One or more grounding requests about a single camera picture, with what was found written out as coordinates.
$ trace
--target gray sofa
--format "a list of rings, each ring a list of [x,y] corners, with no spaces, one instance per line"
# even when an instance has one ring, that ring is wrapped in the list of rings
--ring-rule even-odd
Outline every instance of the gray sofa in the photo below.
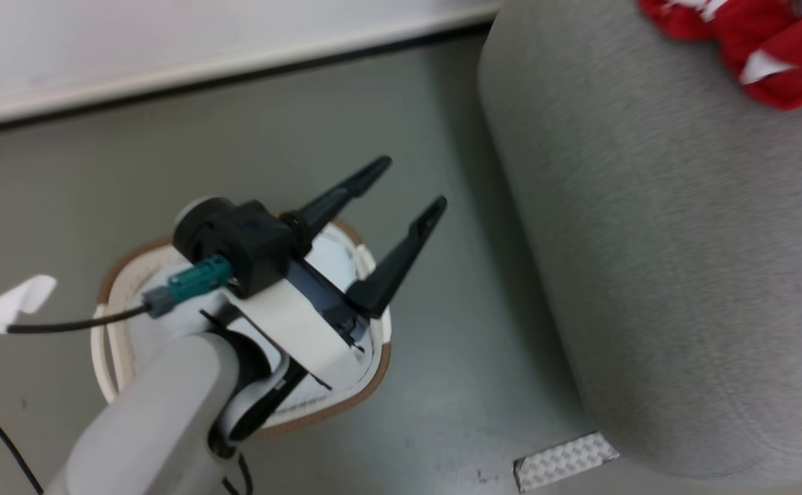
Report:
[[[480,93],[580,391],[614,447],[802,480],[802,110],[634,0],[510,0]]]

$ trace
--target teal connector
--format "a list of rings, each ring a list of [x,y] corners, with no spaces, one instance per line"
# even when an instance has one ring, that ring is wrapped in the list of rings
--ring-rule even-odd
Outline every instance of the teal connector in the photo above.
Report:
[[[152,318],[163,316],[184,301],[227,285],[231,278],[233,267],[227,258],[212,256],[171,276],[167,285],[145,292],[143,299],[147,313]]]

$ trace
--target gray floor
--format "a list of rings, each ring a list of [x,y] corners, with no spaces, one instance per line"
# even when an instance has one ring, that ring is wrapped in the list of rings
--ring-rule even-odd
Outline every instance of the gray floor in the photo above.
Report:
[[[42,319],[87,316],[108,267],[168,234],[188,201],[282,210],[391,154],[345,215],[377,256],[435,195],[450,210],[392,307],[388,376],[353,411],[247,445],[257,492],[516,492],[514,458],[592,425],[477,106],[482,41],[0,134],[0,291],[51,273]],[[0,422],[43,482],[103,405],[87,335],[0,338]],[[29,492],[0,444],[0,493]],[[623,461],[542,492],[717,493]]]

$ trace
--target black edge strip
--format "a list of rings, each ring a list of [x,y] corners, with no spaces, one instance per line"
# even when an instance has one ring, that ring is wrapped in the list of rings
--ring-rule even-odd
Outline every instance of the black edge strip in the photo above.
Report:
[[[492,21],[487,21],[480,24],[451,29],[448,31],[435,32],[434,34],[426,34],[425,36],[410,38],[410,40],[395,41],[376,47],[361,48],[360,50],[332,54],[332,56],[325,56],[313,60],[288,63],[288,65],[279,65],[269,69],[254,70],[251,72],[245,72],[243,74],[234,74],[231,76],[223,76],[222,78],[209,79],[207,81],[192,82],[191,84],[187,85],[178,85],[178,87],[147,91],[147,93],[115,98],[115,100],[83,104],[82,106],[72,107],[71,109],[57,110],[54,112],[40,113],[40,115],[21,117],[20,119],[0,122],[0,132],[37,123],[52,122],[60,119],[84,116],[88,113],[100,112],[102,110],[117,109],[118,107],[127,107],[153,100],[162,100],[162,98],[172,98],[219,87],[229,87],[229,85],[248,83],[260,78],[269,78],[270,76],[279,76],[305,69],[315,69],[325,65],[331,65],[331,63],[348,62],[349,60],[352,61],[367,56],[376,56],[377,54],[387,54],[400,50],[406,50],[408,48],[431,45],[442,41],[450,41],[454,40],[454,38],[486,34],[486,32],[489,32],[489,28],[491,28],[491,26]]]

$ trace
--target gray ottoman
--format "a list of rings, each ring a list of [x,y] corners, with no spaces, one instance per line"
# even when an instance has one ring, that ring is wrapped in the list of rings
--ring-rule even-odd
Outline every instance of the gray ottoman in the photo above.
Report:
[[[802,480],[802,110],[634,0],[510,0],[480,90],[608,441],[688,479]]]

